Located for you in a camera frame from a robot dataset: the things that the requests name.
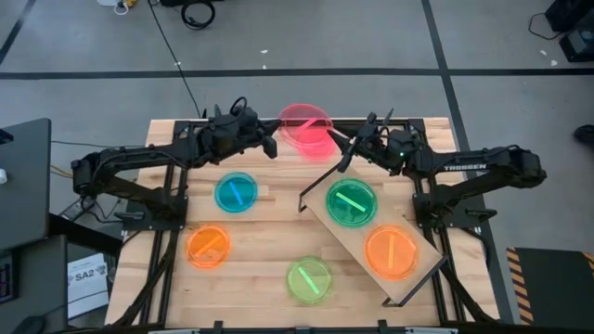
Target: orange petri dish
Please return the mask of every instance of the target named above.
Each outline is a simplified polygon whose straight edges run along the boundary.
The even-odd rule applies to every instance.
[[[381,278],[402,280],[415,272],[419,249],[402,228],[384,225],[373,230],[365,241],[368,266]]]
[[[187,239],[187,259],[200,269],[218,267],[228,258],[230,252],[229,234],[216,225],[204,225]]]

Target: petri dish lid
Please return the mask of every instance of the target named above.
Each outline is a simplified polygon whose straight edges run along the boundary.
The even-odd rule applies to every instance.
[[[326,207],[337,224],[361,227],[375,217],[378,199],[366,183],[356,179],[343,179],[328,190]]]
[[[204,225],[187,239],[187,259],[200,269],[214,269],[231,252],[231,239],[222,227]]]
[[[368,235],[365,259],[378,276],[392,281],[401,280],[417,268],[419,249],[405,230],[383,225]]]
[[[297,301],[316,304],[329,296],[332,273],[321,259],[306,256],[291,264],[287,273],[287,287]]]
[[[336,144],[328,135],[332,120],[314,105],[292,104],[280,112],[281,136],[307,159],[320,161],[330,157]]]
[[[258,186],[246,173],[225,175],[214,189],[214,199],[219,208],[226,212],[244,212],[258,197]]]

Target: black cable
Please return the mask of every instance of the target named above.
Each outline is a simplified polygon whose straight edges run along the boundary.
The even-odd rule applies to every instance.
[[[169,240],[169,244],[165,250],[165,253],[161,257],[157,268],[155,269],[154,275],[147,279],[145,286],[140,290],[138,295],[136,296],[135,300],[132,302],[130,306],[126,309],[123,313],[122,317],[111,324],[113,327],[123,327],[123,326],[130,326],[134,322],[136,316],[140,312],[140,309],[143,307],[144,303],[147,302],[147,298],[152,293],[155,285],[161,279],[162,274],[165,272],[165,269],[169,265],[173,265],[174,260],[174,239],[171,238]]]
[[[154,5],[150,2],[150,0],[147,0],[147,2],[148,2],[148,6],[150,7],[150,12],[152,13],[152,17],[155,19],[155,23],[157,23],[157,28],[159,28],[159,32],[161,32],[163,41],[165,41],[165,43],[167,44],[167,48],[169,49],[169,52],[171,53],[171,57],[174,59],[175,66],[177,66],[177,69],[179,70],[179,75],[181,75],[182,80],[184,81],[184,85],[186,86],[187,92],[189,93],[189,96],[192,98],[192,102],[194,103],[196,112],[198,112],[198,117],[200,117],[200,108],[198,108],[198,103],[196,103],[196,99],[194,98],[192,91],[189,89],[189,86],[187,85],[186,76],[184,75],[184,71],[182,71],[179,61],[177,61],[177,57],[175,56],[174,50],[169,45],[169,41],[167,40],[167,37],[165,37],[165,32],[163,32],[161,24],[159,23],[159,19],[157,19],[157,15],[155,14],[155,9],[153,8]]]
[[[63,140],[52,140],[54,144],[62,144],[62,145],[75,145],[75,146],[87,146],[91,148],[143,148],[144,146],[140,145],[119,145],[119,146],[109,146],[109,145],[97,145],[97,144],[89,144],[89,143],[77,143],[77,142],[68,142]]]
[[[108,219],[113,214],[113,212],[115,212],[115,208],[117,208],[118,207],[118,204],[120,204],[120,203],[122,203],[122,199],[117,199],[115,201],[115,204],[113,204],[113,207],[111,208],[110,212],[105,217],[105,219]]]
[[[132,240],[134,237],[136,237],[137,235],[140,234],[141,231],[136,231],[135,233],[131,234],[130,237],[128,237],[126,240],[123,241],[122,243],[122,248],[125,244],[128,243],[128,241]]]
[[[489,251],[489,244],[486,241],[486,238],[481,236],[480,234],[476,233],[473,229],[468,228],[468,227],[463,227],[462,231],[466,232],[470,236],[473,236],[473,237],[481,240],[481,242],[483,243],[483,249],[484,249],[484,262],[486,263],[486,268],[487,269],[490,268],[490,266],[491,266],[491,252]]]
[[[211,10],[211,16],[204,23],[197,22],[194,18],[186,15],[186,11],[190,6],[200,5],[200,4],[207,6]],[[202,29],[210,26],[211,23],[213,23],[214,17],[216,16],[216,11],[214,10],[213,3],[211,3],[210,0],[189,0],[189,1],[186,1],[184,3],[184,5],[182,6],[181,15],[182,15],[182,21],[184,21],[184,24],[186,25],[186,27],[188,29],[202,30]]]
[[[226,126],[229,124],[233,124],[234,122],[237,122],[239,120],[239,117],[241,117],[244,113],[245,113],[245,109],[248,108],[248,98],[245,96],[240,96],[238,97],[238,99],[235,100],[235,102],[233,102],[233,104],[231,105],[231,109],[229,109],[229,113],[231,113],[231,111],[233,111],[233,108],[235,108],[238,103],[240,101],[243,101],[243,108],[241,108],[241,111],[239,112],[239,114],[235,117],[235,119],[231,122],[226,122],[223,124],[216,124],[217,126]]]
[[[538,32],[534,32],[534,31],[532,30],[532,21],[535,19],[535,17],[537,17],[537,16],[540,16],[540,15],[545,15],[545,13],[536,13],[535,15],[533,15],[533,16],[530,18],[530,21],[528,22],[528,32],[530,32],[530,33],[531,33],[532,35],[534,35],[534,36],[540,37],[540,38],[542,38],[542,39],[544,39],[544,40],[547,40],[547,41],[552,41],[552,40],[554,40],[555,38],[559,37],[559,35],[560,35],[560,34],[562,34],[562,33],[563,33],[563,32],[558,32],[557,34],[555,34],[555,35],[554,35],[554,36],[552,36],[552,37],[547,37],[547,36],[541,35],[541,34],[540,34],[540,33],[538,33]]]
[[[83,213],[88,213],[88,214],[92,215],[93,218],[95,218],[95,220],[97,220],[98,222],[100,222],[102,224],[121,223],[122,222],[122,221],[105,221],[105,220],[102,220],[101,218],[99,218],[99,216],[96,213],[94,213],[94,212],[92,212],[90,210],[91,209],[90,207],[89,208],[85,208],[85,206],[84,206],[84,199],[85,199],[85,197],[82,197],[81,198],[81,208],[83,209]],[[97,201],[95,202],[95,204],[99,207],[99,209],[101,210],[101,212],[103,212],[103,209],[101,208],[101,206],[99,205],[99,203]]]
[[[101,204],[99,204],[99,201],[96,200],[95,204],[97,205],[97,207],[99,208],[99,211],[101,212],[101,216],[103,216],[103,219],[108,219],[108,216],[105,215],[105,212],[103,211],[103,208],[101,207]]]

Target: wooden tabletop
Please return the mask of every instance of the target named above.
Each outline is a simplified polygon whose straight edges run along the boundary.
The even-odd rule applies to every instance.
[[[175,120],[155,120],[147,144],[171,143]],[[455,150],[447,118],[426,118],[429,144],[436,151]],[[279,135],[278,157],[270,160],[261,148],[250,149],[188,174],[187,227],[180,234],[167,316],[168,328],[211,328],[223,320],[226,328],[271,327],[375,327],[379,319],[389,326],[434,326],[439,324],[431,281],[402,308],[384,308],[385,292],[358,264],[342,244],[308,210],[298,213],[299,193],[339,160],[311,162]],[[352,166],[375,191],[384,192],[400,214],[414,223],[412,182],[389,177],[383,169],[355,157]],[[218,180],[231,172],[250,174],[258,184],[258,199],[246,212],[220,210],[213,198]],[[165,167],[140,171],[138,183],[162,186]],[[461,173],[441,173],[438,183],[455,184]],[[231,236],[232,251],[218,269],[205,271],[186,258],[186,240],[203,224],[223,226]],[[458,278],[471,296],[493,317],[498,317],[495,297],[479,240],[449,230]],[[106,323],[119,318],[144,285],[154,232],[142,232],[122,250]],[[163,240],[163,249],[167,237]],[[306,256],[321,257],[333,274],[332,294],[317,306],[303,306],[287,292],[285,275],[291,262]],[[445,302],[454,319],[451,293],[446,280]],[[161,283],[155,288],[151,320],[156,320]]]

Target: yellow cable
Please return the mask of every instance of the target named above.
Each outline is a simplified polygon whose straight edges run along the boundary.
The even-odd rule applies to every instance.
[[[60,172],[60,173],[64,174],[65,176],[72,177],[72,173],[68,173],[68,172],[64,171],[63,169],[59,168],[59,167],[58,167],[58,166],[56,166],[56,165],[50,164],[49,166],[50,166],[51,168],[55,169],[56,171],[58,171],[58,172]]]

